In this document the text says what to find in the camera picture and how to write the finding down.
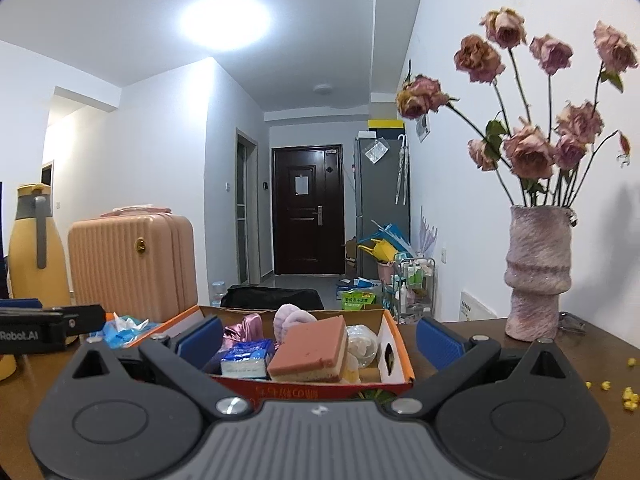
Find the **gray refrigerator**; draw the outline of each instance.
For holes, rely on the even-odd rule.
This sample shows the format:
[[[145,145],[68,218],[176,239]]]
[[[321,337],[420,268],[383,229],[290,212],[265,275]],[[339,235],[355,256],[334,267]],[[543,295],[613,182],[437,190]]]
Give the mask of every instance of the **gray refrigerator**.
[[[398,161],[400,140],[386,140],[389,150],[373,164],[365,155],[373,139],[356,139],[354,147],[356,183],[356,239],[371,236],[376,226],[396,224],[410,241],[410,189],[406,204],[402,204],[404,188],[401,189],[396,205],[396,183],[398,181]],[[372,256],[358,250],[357,271],[361,278],[378,278],[378,266]]]

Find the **orange box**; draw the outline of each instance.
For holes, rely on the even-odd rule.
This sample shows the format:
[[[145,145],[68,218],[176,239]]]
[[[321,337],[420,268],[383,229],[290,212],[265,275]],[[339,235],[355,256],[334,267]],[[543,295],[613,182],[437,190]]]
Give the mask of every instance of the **orange box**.
[[[231,310],[212,306],[194,306],[166,323],[150,330],[143,338],[153,333],[176,336],[209,314],[220,318],[224,326],[240,323],[247,314],[260,314],[262,330],[266,338],[273,336],[274,310]],[[332,383],[277,383],[274,381],[235,379],[212,376],[238,396],[251,400],[254,406],[265,399],[376,399],[381,403],[393,400],[414,384],[414,370],[404,347],[402,336],[388,310],[316,310],[311,314],[317,319],[344,316],[347,326],[363,324],[378,335],[378,356],[367,368],[360,369],[362,384]]]

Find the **clear plastic container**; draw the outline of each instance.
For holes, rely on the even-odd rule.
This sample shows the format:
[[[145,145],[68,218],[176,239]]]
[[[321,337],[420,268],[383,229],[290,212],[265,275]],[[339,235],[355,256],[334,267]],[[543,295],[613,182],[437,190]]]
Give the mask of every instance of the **clear plastic container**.
[[[222,301],[222,298],[225,294],[225,282],[211,283],[211,306],[220,306],[220,301]]]

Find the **dark brown door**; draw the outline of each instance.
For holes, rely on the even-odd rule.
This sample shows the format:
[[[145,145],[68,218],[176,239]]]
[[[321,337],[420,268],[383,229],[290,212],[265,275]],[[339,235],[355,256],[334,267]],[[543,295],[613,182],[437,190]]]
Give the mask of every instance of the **dark brown door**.
[[[342,146],[273,150],[276,274],[344,273]]]

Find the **white wall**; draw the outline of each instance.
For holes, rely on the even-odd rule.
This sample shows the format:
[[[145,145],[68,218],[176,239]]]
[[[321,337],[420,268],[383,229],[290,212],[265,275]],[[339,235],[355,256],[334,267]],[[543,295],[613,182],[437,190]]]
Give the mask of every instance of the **white wall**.
[[[342,165],[345,169],[344,181],[344,236],[350,240],[356,235],[356,195],[353,181],[353,141],[359,131],[369,129],[367,121],[343,123],[311,123],[272,126],[269,130],[272,148],[287,146],[342,145]]]
[[[167,206],[193,224],[198,300],[208,303],[204,224],[207,108],[214,62],[205,59],[122,89],[110,113],[83,107],[47,132],[54,218],[71,224],[114,207]]]
[[[482,34],[480,17],[500,6],[515,7],[524,15],[529,40],[549,32],[574,48],[574,66],[554,77],[556,112],[566,100],[580,104],[593,99],[599,67],[593,29],[598,19],[627,32],[640,44],[637,0],[421,0],[407,59],[412,59],[415,73],[440,79],[444,91],[459,97],[459,108],[482,127],[498,111],[492,88],[469,84],[467,75],[455,72],[452,58],[462,37]],[[518,47],[516,57],[534,120],[546,124],[546,75],[526,47]],[[506,54],[503,61],[508,69],[499,81],[513,125],[524,110]],[[626,91],[622,96],[609,85],[601,88],[599,109],[606,132],[622,129],[637,148],[640,71],[628,72],[623,79]],[[407,127],[409,132],[414,130],[413,124]],[[509,203],[496,176],[476,170],[468,158],[466,142],[474,138],[469,127],[450,110],[433,114],[431,127],[431,135],[422,144],[410,135],[412,234],[417,238],[420,206],[424,205],[428,221],[439,228],[436,254],[447,248],[447,263],[438,260],[437,316],[458,318],[463,289],[506,316],[510,289],[502,277]],[[613,139],[601,150],[574,204],[579,218],[573,230],[574,284],[562,296],[561,309],[640,346],[640,164],[635,160],[621,170],[616,162],[618,150]],[[516,180],[504,176],[517,196]]]
[[[242,87],[212,64],[212,91],[207,120],[204,214],[207,232],[209,282],[238,282],[236,253],[236,128],[258,147],[258,236],[260,273],[273,269],[271,261],[270,192],[262,188],[269,177],[269,131],[264,113]],[[230,184],[226,191],[225,184]]]
[[[49,102],[56,86],[115,107],[120,101],[120,88],[0,41],[0,181],[5,250],[15,217],[15,189],[40,181]]]

